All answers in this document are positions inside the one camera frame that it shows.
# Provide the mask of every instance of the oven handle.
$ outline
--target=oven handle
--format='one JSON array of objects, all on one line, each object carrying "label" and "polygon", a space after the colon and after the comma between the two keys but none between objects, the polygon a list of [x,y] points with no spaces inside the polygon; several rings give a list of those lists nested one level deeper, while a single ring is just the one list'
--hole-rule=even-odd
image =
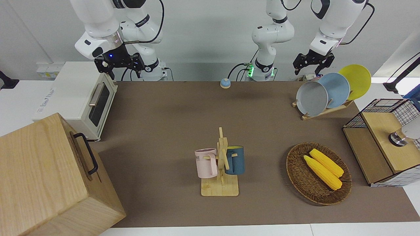
[{"label": "oven handle", "polygon": [[93,93],[92,99],[89,102],[90,107],[96,107],[98,104],[99,98],[102,94],[102,91],[104,90],[105,84],[100,83],[96,86],[95,92]]}]

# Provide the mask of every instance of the corn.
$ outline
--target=corn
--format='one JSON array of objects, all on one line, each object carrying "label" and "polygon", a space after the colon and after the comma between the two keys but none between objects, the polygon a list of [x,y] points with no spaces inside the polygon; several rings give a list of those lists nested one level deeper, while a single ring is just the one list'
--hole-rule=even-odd
[{"label": "corn", "polygon": [[309,154],[311,154],[313,159],[321,163],[325,168],[327,168],[331,173],[333,173],[338,178],[343,176],[344,170],[341,167],[339,167],[339,165],[337,165],[329,157],[325,156],[322,152],[314,148],[312,149],[312,151],[309,152]]},{"label": "corn", "polygon": [[303,158],[305,159],[308,166],[315,172],[315,174],[326,183],[332,190],[337,190],[341,188],[343,183],[337,176],[331,173],[327,168],[325,168],[321,163],[317,160],[304,155]]}]

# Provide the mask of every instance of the wooden mug stand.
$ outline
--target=wooden mug stand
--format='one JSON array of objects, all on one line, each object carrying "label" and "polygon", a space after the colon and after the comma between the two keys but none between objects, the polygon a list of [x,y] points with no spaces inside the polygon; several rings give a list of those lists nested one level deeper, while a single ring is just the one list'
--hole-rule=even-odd
[{"label": "wooden mug stand", "polygon": [[228,150],[228,139],[223,137],[222,127],[219,127],[219,142],[217,142],[216,159],[218,160],[218,175],[213,178],[201,179],[201,195],[209,196],[238,196],[238,176],[228,175],[225,168],[229,170],[228,158],[226,152]]},{"label": "wooden mug stand", "polygon": [[[333,100],[332,99],[330,99],[329,101],[328,101],[328,104],[327,104],[327,106],[332,102]],[[315,115],[315,116],[308,116],[308,113],[306,113],[306,114],[304,114],[303,116],[302,116],[302,120],[309,120],[309,119],[312,119],[312,118],[315,118],[315,117],[318,117],[318,116],[322,116],[322,115],[325,115],[325,114],[328,114],[328,113],[331,113],[331,112],[335,112],[335,111],[338,111],[338,110],[342,110],[342,109],[345,109],[345,108],[347,108],[348,106],[350,106],[350,104],[352,104],[354,102],[354,100],[347,100],[345,103],[343,103],[343,105],[341,105],[341,106],[339,106],[339,107],[336,107],[336,108],[325,108],[325,110],[323,111],[323,112],[321,112],[321,114],[319,114],[319,115]],[[297,107],[297,100],[295,101],[295,102],[293,102],[292,104],[291,104],[294,108],[295,107]]]}]

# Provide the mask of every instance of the oven door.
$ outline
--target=oven door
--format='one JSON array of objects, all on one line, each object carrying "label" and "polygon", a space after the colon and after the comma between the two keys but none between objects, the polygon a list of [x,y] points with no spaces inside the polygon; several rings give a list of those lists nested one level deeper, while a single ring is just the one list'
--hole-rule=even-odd
[{"label": "oven door", "polygon": [[105,76],[102,76],[101,78],[102,79],[99,80],[95,92],[89,102],[90,110],[88,111],[88,116],[85,120],[90,130],[94,131],[96,135],[96,137],[89,137],[89,139],[99,139],[115,95],[109,80]]}]

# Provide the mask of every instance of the pink mug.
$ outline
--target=pink mug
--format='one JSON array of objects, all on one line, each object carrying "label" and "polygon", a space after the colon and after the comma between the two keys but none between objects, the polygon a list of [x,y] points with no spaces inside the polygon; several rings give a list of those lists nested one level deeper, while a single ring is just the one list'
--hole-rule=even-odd
[{"label": "pink mug", "polygon": [[215,148],[205,148],[195,151],[195,163],[197,164],[198,177],[212,178],[217,176],[218,168],[216,154]]}]

